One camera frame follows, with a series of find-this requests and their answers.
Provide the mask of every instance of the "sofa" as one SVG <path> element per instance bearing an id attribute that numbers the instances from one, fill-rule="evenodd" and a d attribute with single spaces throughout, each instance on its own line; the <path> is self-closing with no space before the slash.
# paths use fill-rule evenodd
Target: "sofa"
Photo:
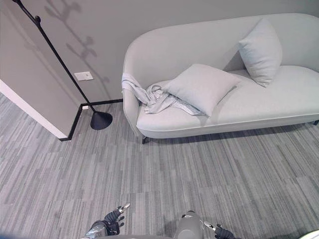
<path id="1" fill-rule="evenodd" d="M 282 46 L 281 65 L 266 88 L 252 80 L 238 51 L 238 42 L 263 18 Z M 123 73 L 146 89 L 155 83 L 165 86 L 194 63 L 226 71 L 240 83 L 210 117 L 174 107 L 145 114 L 145 105 L 123 89 L 124 113 L 136 136 L 186 137 L 319 120 L 319 18 L 315 16 L 281 13 L 155 29 L 130 44 Z"/>

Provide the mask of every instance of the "gray wall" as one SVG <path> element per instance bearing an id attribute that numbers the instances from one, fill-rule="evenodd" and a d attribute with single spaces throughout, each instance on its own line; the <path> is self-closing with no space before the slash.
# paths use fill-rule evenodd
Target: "gray wall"
<path id="1" fill-rule="evenodd" d="M 68 135 L 79 102 L 0 2 L 0 79 Z"/>
<path id="2" fill-rule="evenodd" d="M 84 102 L 37 29 L 17 5 L 5 0 L 66 87 Z M 319 0 L 23 0 L 51 37 L 72 73 L 91 71 L 80 82 L 91 101 L 121 99 L 121 74 L 129 44 L 149 30 L 190 22 L 267 13 L 319 16 Z"/>

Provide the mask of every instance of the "light gray pillow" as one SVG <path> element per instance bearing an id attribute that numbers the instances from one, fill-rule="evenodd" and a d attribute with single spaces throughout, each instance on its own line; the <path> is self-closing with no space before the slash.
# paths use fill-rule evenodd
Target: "light gray pillow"
<path id="1" fill-rule="evenodd" d="M 280 41 L 270 22 L 263 18 L 239 41 L 239 52 L 251 78 L 267 87 L 283 59 Z"/>
<path id="2" fill-rule="evenodd" d="M 193 64 L 163 90 L 211 116 L 218 102 L 239 82 L 237 77 L 225 71 Z"/>

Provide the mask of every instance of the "gray striped carpet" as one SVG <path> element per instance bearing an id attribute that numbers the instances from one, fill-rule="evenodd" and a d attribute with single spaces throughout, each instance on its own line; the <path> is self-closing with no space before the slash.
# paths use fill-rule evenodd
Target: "gray striped carpet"
<path id="1" fill-rule="evenodd" d="M 100 131 L 83 111 L 72 141 L 60 142 L 0 94 L 0 234 L 78 239 L 126 202 L 122 234 L 171 237 L 190 209 L 245 239 L 319 228 L 319 125 L 141 145 L 122 106 L 97 107 L 114 117 Z"/>

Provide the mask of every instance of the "white baseboard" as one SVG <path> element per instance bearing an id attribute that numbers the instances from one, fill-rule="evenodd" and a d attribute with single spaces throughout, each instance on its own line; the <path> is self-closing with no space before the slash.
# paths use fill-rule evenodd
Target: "white baseboard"
<path id="1" fill-rule="evenodd" d="M 45 117 L 43 117 L 38 111 L 32 108 L 26 101 L 24 101 L 16 92 L 14 92 L 9 86 L 7 86 L 0 79 L 0 92 L 4 94 L 8 99 L 15 103 L 24 112 L 30 115 L 39 124 L 45 127 L 48 131 L 54 134 L 58 138 L 67 138 L 57 127 L 51 124 Z"/>

